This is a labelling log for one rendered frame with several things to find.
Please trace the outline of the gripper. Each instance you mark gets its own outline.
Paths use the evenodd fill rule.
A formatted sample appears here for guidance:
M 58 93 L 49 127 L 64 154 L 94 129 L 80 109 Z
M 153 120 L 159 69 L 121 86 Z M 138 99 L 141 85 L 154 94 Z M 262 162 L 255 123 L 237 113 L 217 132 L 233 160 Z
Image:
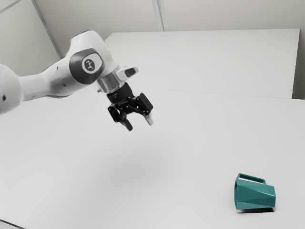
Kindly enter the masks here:
M 127 108 L 119 105 L 127 102 L 132 111 L 144 117 L 149 125 L 153 125 L 152 109 L 153 105 L 144 93 L 140 93 L 137 97 L 133 95 L 131 87 L 128 83 L 124 83 L 122 87 L 112 93 L 107 94 L 110 101 L 108 112 L 116 123 L 121 123 L 128 131 L 133 130 L 133 126 L 127 119 Z

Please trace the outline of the teal faceted mug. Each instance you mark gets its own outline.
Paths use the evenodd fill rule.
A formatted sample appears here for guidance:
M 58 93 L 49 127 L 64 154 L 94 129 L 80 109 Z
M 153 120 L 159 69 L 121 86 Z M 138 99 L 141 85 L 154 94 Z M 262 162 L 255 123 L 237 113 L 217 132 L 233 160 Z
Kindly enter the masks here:
M 274 208 L 275 187 L 262 178 L 239 173 L 234 184 L 234 204 L 236 210 Z

